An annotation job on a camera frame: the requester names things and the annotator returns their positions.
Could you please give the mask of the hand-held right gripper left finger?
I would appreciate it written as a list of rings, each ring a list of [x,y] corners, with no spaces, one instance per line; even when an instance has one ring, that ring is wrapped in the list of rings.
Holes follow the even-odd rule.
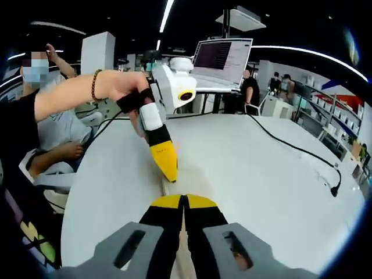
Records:
[[[62,267],[60,278],[170,278],[182,225],[182,196],[154,201],[138,222],[129,222],[99,242],[77,267]]]

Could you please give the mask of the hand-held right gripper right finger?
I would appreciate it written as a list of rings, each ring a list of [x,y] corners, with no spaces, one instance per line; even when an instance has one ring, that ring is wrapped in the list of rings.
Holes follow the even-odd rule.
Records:
[[[228,223],[212,200],[184,197],[188,249],[197,278],[316,278],[276,260],[272,247],[239,223]]]

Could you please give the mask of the person's left hand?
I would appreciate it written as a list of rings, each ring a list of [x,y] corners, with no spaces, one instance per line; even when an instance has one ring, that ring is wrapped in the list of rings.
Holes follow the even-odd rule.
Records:
[[[110,98],[116,102],[135,92],[141,93],[147,88],[149,84],[142,72],[104,70],[97,75],[95,93],[97,98]]]

